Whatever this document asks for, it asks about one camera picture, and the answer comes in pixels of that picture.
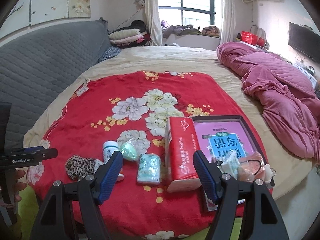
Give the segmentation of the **person's left hand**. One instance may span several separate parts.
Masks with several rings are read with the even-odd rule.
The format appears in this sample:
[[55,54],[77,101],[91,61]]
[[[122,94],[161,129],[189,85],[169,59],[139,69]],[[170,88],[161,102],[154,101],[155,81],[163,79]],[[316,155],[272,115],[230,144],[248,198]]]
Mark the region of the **person's left hand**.
[[15,202],[20,202],[22,197],[19,195],[20,191],[23,191],[27,184],[25,182],[20,181],[26,175],[25,170],[14,170],[10,169],[5,172],[7,189],[8,189],[8,197],[7,199],[3,198],[3,202],[9,206],[13,204],[13,197]]

